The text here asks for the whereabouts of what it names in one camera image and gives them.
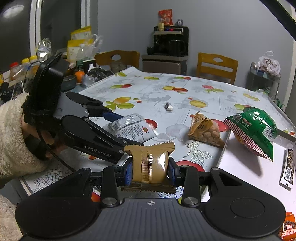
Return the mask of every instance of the tablecloth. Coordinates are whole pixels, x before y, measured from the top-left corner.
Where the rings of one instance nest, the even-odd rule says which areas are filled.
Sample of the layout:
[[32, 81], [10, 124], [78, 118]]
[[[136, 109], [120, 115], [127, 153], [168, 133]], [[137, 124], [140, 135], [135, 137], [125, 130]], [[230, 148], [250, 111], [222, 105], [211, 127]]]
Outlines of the tablecloth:
[[[187, 139], [192, 116], [198, 111], [219, 124], [224, 141], [229, 136], [228, 129], [222, 125], [225, 117], [242, 112], [246, 106], [265, 110], [280, 130], [290, 135], [296, 132], [293, 124], [277, 110], [265, 93], [197, 77], [145, 73], [130, 67], [91, 85], [80, 94], [102, 101], [104, 106], [122, 116], [132, 113], [142, 115], [159, 133], [145, 145], [174, 141], [176, 149], [171, 156], [176, 162], [189, 160], [201, 165], [205, 171], [217, 164], [222, 149]], [[172, 104], [172, 112], [164, 108], [166, 102]], [[108, 123], [103, 117], [91, 120], [99, 126]], [[89, 167], [94, 172], [111, 165], [76, 150], [68, 149], [62, 156], [76, 169]], [[67, 168], [53, 162], [44, 172], [27, 175], [23, 180], [29, 191], [34, 193], [68, 174]]]

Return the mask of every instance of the chair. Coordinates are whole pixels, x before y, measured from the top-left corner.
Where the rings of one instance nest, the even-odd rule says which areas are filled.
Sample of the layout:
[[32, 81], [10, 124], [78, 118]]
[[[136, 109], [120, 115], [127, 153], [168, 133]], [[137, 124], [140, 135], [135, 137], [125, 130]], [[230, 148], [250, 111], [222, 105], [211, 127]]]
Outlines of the chair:
[[140, 53], [137, 51], [123, 51], [123, 50], [113, 50], [109, 52], [103, 52], [95, 55], [96, 63], [98, 65], [110, 65], [112, 57], [114, 55], [120, 55], [120, 61], [126, 65], [131, 65], [139, 68]]
[[[222, 62], [217, 62], [214, 59], [220, 58]], [[214, 64], [218, 66], [228, 67], [232, 69], [232, 72], [216, 69], [208, 66], [202, 66], [203, 63]], [[212, 74], [216, 76], [220, 76], [226, 79], [230, 79], [230, 84], [234, 84], [235, 76], [237, 74], [237, 65], [238, 61], [235, 59], [231, 59], [219, 54], [210, 54], [210, 53], [198, 53], [198, 60], [197, 60], [197, 70], [196, 76], [200, 77], [201, 73], [203, 74]]]

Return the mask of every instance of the green package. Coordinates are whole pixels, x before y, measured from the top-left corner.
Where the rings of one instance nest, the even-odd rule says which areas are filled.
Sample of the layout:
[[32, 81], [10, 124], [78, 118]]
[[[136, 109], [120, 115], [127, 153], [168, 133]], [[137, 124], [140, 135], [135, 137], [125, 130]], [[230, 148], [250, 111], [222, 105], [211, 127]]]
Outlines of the green package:
[[277, 137], [276, 124], [265, 111], [246, 107], [243, 113], [227, 117], [224, 124], [251, 152], [273, 161], [272, 140]]

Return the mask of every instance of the bag of nuts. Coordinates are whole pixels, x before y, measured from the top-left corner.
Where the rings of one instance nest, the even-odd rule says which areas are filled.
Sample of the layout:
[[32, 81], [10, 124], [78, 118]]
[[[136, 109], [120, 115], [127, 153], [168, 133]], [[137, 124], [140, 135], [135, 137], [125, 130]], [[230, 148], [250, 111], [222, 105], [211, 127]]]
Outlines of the bag of nuts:
[[223, 148], [224, 141], [220, 138], [218, 124], [198, 112], [191, 120], [188, 136], [196, 141]]

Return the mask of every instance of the red snack bag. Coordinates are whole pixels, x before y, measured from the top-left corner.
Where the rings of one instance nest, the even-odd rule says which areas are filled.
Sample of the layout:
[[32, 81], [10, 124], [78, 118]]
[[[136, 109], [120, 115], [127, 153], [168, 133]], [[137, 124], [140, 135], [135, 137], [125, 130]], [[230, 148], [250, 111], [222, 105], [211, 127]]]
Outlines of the red snack bag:
[[173, 25], [173, 10], [172, 9], [166, 9], [161, 10], [158, 12], [159, 16], [164, 19], [165, 25]]
[[280, 230], [279, 237], [283, 241], [290, 241], [296, 238], [295, 217], [291, 212], [286, 212], [286, 219]]

